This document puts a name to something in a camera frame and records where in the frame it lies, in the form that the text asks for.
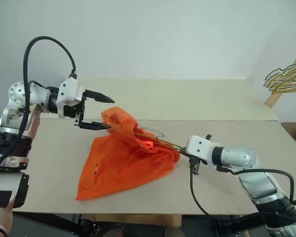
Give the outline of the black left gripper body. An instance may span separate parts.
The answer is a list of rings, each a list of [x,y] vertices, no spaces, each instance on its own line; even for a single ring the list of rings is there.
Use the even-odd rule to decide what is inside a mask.
[[[87,125],[83,122],[85,111],[85,92],[82,94],[82,100],[74,106],[64,106],[64,116],[74,119],[74,125],[79,128],[86,128]]]

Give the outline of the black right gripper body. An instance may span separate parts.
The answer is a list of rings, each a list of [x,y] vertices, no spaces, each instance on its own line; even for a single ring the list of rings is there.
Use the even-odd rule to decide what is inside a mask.
[[[205,138],[192,135],[188,140],[188,154],[192,156],[192,158],[189,159],[189,162],[194,175],[198,175],[201,163],[205,165],[213,165],[213,143],[211,142],[211,138],[211,134],[207,134]]]

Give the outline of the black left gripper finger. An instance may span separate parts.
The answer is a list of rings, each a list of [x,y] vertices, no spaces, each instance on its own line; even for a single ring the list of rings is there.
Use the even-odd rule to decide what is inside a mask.
[[[87,129],[87,130],[106,130],[106,129],[112,128],[108,124],[94,122],[94,121],[91,123],[80,121],[78,123],[78,126],[82,129]]]
[[[94,99],[97,102],[115,103],[115,101],[112,100],[110,97],[105,96],[99,92],[91,91],[91,90],[85,90],[85,97]]]

